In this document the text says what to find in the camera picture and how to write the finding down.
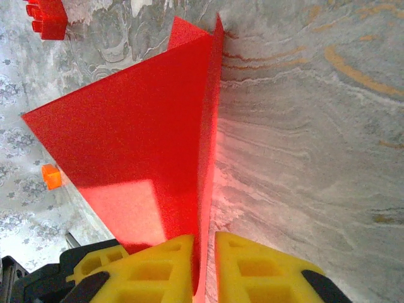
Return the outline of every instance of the yellow plastic part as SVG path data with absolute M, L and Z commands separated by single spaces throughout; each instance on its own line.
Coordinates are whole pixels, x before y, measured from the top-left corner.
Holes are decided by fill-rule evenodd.
M 110 278 L 91 303 L 192 303 L 193 235 L 182 235 L 91 272 Z
M 97 268 L 128 256 L 129 254 L 121 245 L 100 249 L 98 251 L 92 251 L 81 259 L 76 267 L 74 267 L 73 274 L 68 276 L 66 281 L 75 281 L 77 285 L 82 281 L 82 279 L 90 275 L 90 273 Z
M 218 303 L 323 303 L 301 274 L 316 265 L 228 232 L 215 235 Z

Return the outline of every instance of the red foam panel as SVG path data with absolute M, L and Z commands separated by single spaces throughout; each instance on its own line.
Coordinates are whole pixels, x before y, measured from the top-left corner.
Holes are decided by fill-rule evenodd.
M 196 236 L 205 301 L 223 27 L 175 18 L 169 49 L 23 116 L 129 253 Z

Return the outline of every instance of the red foam sheet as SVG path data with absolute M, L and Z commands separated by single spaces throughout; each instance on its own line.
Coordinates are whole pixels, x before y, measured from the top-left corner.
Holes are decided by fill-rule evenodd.
M 196 236 L 196 302 L 205 299 L 222 43 L 219 18 L 213 36 L 176 18 L 167 52 L 23 116 L 129 253 Z

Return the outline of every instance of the gray marble surface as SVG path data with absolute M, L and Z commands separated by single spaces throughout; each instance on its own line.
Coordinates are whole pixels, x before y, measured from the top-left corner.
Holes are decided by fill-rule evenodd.
M 36 163 L 49 156 L 19 113 L 163 52 L 174 15 L 211 30 L 218 11 L 227 34 L 211 234 L 308 259 L 354 302 L 404 302 L 403 1 L 64 0 L 62 42 L 41 41 L 24 4 L 0 3 L 0 247 L 30 230 L 16 232 L 20 217 L 33 229 L 52 218 L 58 230 L 79 226 L 82 242 L 110 237 L 72 185 L 41 187 Z M 30 234 L 48 241 L 43 262 L 61 234 Z M 212 256 L 210 246 L 208 302 Z

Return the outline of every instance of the marble floor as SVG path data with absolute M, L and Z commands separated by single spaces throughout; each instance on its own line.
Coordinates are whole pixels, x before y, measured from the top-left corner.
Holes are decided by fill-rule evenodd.
M 73 226 L 82 243 L 111 237 L 73 186 L 45 190 L 49 156 L 19 115 L 163 52 L 175 15 L 211 30 L 219 12 L 211 234 L 308 259 L 354 302 L 404 302 L 403 1 L 63 2 L 62 42 L 32 32 L 24 1 L 0 3 L 1 254 L 32 270 Z

